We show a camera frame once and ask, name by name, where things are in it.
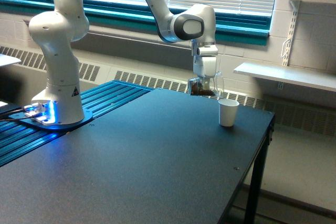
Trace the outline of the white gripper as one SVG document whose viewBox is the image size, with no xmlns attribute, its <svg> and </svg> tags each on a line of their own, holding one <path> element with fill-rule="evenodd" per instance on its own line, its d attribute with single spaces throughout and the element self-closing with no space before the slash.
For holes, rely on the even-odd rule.
<svg viewBox="0 0 336 224">
<path fill-rule="evenodd" d="M 215 56 L 194 56 L 193 72 L 202 77 L 203 90 L 211 90 L 211 79 L 216 74 Z"/>
</svg>

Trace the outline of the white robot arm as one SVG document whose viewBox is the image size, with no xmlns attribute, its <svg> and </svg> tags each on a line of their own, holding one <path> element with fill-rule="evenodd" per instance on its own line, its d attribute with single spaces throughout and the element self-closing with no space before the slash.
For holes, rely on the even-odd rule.
<svg viewBox="0 0 336 224">
<path fill-rule="evenodd" d="M 193 71 L 188 82 L 191 95 L 214 95 L 210 80 L 216 75 L 218 49 L 215 44 L 216 19 L 211 6 L 195 4 L 173 14 L 165 0 L 145 0 L 166 42 L 190 41 Z M 71 43 L 83 38 L 89 21 L 83 0 L 54 0 L 54 10 L 40 13 L 29 22 L 29 32 L 44 54 L 47 66 L 46 88 L 33 97 L 34 109 L 27 113 L 38 123 L 69 125 L 85 117 L 79 87 L 79 61 Z"/>
</svg>

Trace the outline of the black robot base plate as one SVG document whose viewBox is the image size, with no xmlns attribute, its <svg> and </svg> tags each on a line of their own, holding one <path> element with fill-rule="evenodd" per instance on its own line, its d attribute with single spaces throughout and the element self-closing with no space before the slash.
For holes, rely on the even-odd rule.
<svg viewBox="0 0 336 224">
<path fill-rule="evenodd" d="M 33 119 L 20 119 L 18 120 L 18 122 L 26 126 L 29 126 L 29 127 L 34 127 L 37 129 L 42 129 L 42 130 L 47 130 L 47 131 L 56 131 L 56 132 L 72 131 L 93 120 L 93 114 L 91 111 L 84 110 L 83 112 L 84 112 L 84 119 L 79 122 L 72 123 L 72 124 L 43 125 L 37 121 L 34 121 Z M 19 119 L 23 117 L 25 117 L 23 112 L 14 113 L 9 116 L 10 119 Z"/>
</svg>

